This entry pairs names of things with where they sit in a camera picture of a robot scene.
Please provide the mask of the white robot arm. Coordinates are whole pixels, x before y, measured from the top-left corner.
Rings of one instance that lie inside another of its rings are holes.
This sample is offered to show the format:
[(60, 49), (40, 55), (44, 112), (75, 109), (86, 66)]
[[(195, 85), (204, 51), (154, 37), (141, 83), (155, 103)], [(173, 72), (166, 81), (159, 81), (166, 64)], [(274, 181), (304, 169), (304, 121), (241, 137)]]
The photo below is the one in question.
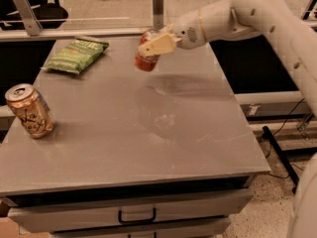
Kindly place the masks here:
[(191, 50), (217, 40), (265, 37), (317, 115), (317, 33), (284, 0), (221, 0), (179, 16), (138, 46), (144, 58)]

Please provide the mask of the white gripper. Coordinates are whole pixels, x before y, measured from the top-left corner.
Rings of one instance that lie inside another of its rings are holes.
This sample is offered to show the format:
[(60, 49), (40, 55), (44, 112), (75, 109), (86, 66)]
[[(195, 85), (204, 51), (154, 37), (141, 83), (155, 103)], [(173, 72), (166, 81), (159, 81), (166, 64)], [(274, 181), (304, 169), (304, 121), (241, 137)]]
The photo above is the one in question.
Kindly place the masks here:
[(153, 35), (145, 33), (145, 40), (139, 44), (138, 53), (143, 57), (168, 54), (176, 46), (192, 50), (206, 44), (201, 10), (197, 9), (179, 16), (173, 24), (164, 26)]

